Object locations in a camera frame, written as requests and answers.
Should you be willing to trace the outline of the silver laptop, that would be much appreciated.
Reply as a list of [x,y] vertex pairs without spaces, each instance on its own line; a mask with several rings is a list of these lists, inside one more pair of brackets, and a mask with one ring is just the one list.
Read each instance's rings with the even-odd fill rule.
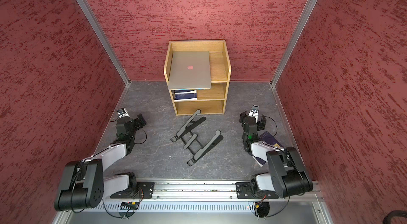
[[173,52],[169,90],[210,89],[211,87],[208,51]]

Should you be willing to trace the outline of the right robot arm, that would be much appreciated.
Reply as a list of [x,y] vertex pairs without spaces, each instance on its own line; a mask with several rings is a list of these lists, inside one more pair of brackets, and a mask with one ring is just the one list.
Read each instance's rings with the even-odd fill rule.
[[313,191],[310,177],[298,151],[294,147],[277,147],[269,144],[258,135],[266,125],[266,117],[256,118],[240,114],[243,127],[243,147],[259,164],[268,165],[268,172],[251,178],[249,188],[253,194],[274,192],[279,198],[302,195]]

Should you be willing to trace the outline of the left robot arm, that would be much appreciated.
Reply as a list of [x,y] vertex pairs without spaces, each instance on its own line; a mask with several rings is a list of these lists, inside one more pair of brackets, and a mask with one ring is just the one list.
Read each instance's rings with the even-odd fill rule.
[[115,141],[91,157],[66,164],[54,201],[56,211],[79,213],[96,208],[107,198],[143,198],[143,189],[134,173],[104,177],[108,167],[131,153],[137,144],[136,131],[147,124],[141,114],[133,119],[126,109],[120,109],[117,113]]

